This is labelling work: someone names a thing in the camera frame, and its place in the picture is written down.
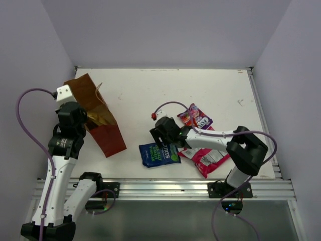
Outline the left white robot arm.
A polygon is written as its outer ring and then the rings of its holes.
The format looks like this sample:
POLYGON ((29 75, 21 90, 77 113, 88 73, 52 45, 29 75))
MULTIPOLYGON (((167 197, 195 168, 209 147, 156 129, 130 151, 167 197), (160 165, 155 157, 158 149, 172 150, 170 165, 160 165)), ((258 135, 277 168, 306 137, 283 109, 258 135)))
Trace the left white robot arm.
POLYGON ((48 143, 48 174, 36 212, 23 224, 21 235, 28 240, 72 240, 76 220, 91 196, 103 194, 100 173, 85 172, 76 189, 66 198, 69 180, 86 135, 87 113, 77 102, 67 102, 57 110, 59 123, 48 143))

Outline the blue Burts crisps bag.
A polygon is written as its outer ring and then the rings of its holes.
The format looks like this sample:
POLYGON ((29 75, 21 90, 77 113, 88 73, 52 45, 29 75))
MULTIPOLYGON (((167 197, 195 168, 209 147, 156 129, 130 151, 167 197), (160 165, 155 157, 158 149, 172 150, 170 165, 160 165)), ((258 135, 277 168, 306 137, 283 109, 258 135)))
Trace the blue Burts crisps bag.
POLYGON ((160 148, 157 143, 139 145, 142 164, 147 168, 154 168, 170 164, 180 164, 181 158, 178 149, 173 144, 161 143, 160 148))

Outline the red paper bag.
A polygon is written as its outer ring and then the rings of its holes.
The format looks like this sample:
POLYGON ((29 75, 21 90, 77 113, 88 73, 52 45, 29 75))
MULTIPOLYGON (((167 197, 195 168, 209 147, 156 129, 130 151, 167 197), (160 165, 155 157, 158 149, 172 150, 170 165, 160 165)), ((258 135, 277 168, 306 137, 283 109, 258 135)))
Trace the red paper bag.
POLYGON ((118 123, 89 74, 64 82, 88 115, 86 129, 106 157, 126 150, 118 123))

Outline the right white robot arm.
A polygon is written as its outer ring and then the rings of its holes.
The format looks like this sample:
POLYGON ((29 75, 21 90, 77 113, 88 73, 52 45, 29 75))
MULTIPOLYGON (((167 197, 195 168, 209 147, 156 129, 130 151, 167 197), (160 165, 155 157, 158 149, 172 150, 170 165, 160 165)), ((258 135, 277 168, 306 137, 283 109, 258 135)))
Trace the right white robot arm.
POLYGON ((194 126, 179 127, 173 118, 152 114, 156 121, 150 130, 157 145, 173 144, 183 149, 210 149, 227 153, 235 164, 230 171, 225 184, 224 193, 235 197, 241 192, 249 177, 258 175, 268 152, 268 147, 255 136, 254 131, 238 126, 234 131, 217 132, 202 130, 194 126))

